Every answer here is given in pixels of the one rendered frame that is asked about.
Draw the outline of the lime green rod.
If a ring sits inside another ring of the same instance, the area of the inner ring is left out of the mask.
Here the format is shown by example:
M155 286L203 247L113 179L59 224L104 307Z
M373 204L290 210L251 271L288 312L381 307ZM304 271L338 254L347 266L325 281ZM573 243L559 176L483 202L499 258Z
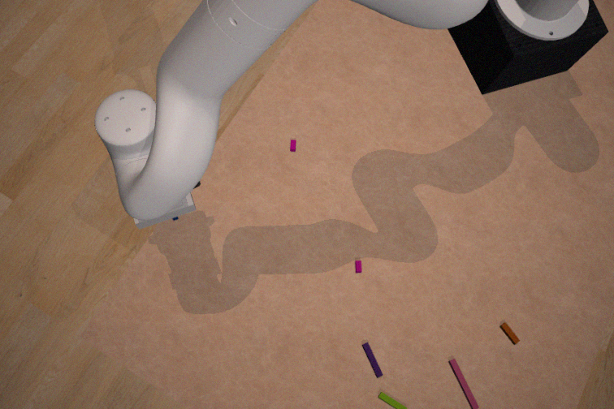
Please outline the lime green rod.
M382 399L385 403L391 405L395 409L407 409L407 407L405 407L402 404L398 403L396 400L394 400L393 398L390 398L389 396L387 396L383 392L381 392L379 394L378 398Z

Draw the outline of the orange-brown rectangular bar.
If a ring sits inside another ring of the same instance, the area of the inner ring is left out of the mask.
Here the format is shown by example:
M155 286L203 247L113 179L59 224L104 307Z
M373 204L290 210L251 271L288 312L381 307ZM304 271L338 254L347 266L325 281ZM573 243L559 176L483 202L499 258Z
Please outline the orange-brown rectangular bar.
M504 322L500 328L503 330L503 332L507 335L507 337L510 339L510 341L513 343L513 345L517 344L518 342L520 342L520 340L518 339L518 337L512 332L512 330L509 328L509 326L506 324L506 322Z

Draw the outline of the pink rod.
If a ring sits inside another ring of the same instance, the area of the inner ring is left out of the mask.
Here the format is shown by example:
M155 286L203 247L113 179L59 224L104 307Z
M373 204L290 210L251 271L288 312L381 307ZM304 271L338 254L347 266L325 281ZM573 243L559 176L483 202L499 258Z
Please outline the pink rod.
M478 406L478 404L477 404L477 402L476 402L476 400L475 400L475 398L474 398L474 396L473 396L473 394L472 394L472 392L471 392L471 390L470 390L470 388L469 388L469 386L468 386L468 384L467 384L467 382L466 382L466 380L465 380L465 378L464 378L464 376L463 376L463 374L462 374L462 372L461 372L461 370L460 370L456 360L455 359L451 359L451 360L448 361L448 363L450 364L450 366L452 368L452 371L454 372L454 374L456 376L456 379L458 380L458 382L460 384L460 387L462 388L462 390L463 390L463 392L465 394L465 397L468 400L468 403L469 403L471 409L478 409L479 406Z

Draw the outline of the purple rod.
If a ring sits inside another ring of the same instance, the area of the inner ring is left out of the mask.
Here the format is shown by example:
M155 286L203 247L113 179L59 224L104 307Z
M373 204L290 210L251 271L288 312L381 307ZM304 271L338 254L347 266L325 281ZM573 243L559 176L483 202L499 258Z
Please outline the purple rod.
M363 349L364 349L364 351L366 353L366 356L367 356L367 358L368 358L368 360L369 360L369 362L370 362L370 364L372 366L372 369L374 370L374 373L375 373L376 377L378 378L378 377L382 376L383 373L382 373L380 367L378 366L377 360L374 357L374 354L373 354L373 352L372 352L372 350L370 348L369 343L362 344L362 347L363 347Z

